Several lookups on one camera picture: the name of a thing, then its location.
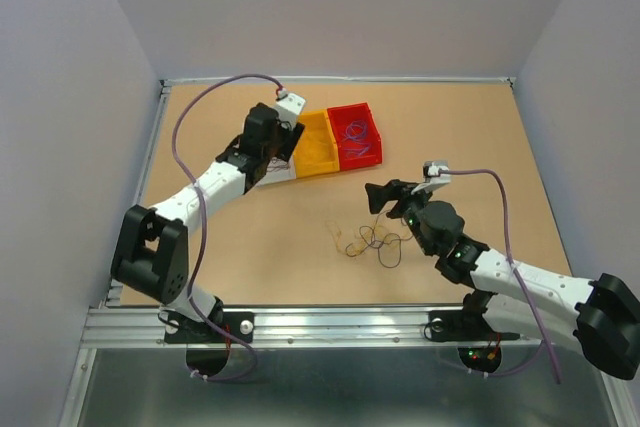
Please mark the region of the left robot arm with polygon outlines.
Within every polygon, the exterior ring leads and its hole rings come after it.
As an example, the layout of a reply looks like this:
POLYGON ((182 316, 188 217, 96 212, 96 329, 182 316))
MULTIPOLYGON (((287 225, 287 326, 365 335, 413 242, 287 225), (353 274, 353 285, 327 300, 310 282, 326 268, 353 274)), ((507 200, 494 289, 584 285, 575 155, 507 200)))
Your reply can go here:
POLYGON ((306 100, 289 93, 270 107, 259 103, 243 131, 199 177, 149 208, 134 205, 124 214, 111 276, 188 318, 199 340, 215 339, 223 327, 222 301, 195 286, 189 270, 189 236, 208 217, 258 184, 269 164, 285 162, 304 131, 298 121, 306 100))

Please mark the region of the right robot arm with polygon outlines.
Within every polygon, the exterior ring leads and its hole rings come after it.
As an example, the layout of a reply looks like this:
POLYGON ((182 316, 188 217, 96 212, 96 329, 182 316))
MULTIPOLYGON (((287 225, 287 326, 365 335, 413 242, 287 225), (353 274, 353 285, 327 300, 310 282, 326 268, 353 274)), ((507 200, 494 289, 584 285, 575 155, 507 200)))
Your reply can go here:
POLYGON ((472 289, 460 313, 463 331, 537 337, 583 354, 600 371, 631 380, 639 368, 639 300, 617 276, 564 275, 511 259, 464 232, 454 207, 432 197, 435 185, 393 179, 368 183, 369 210, 409 227, 422 253, 448 281, 472 289))

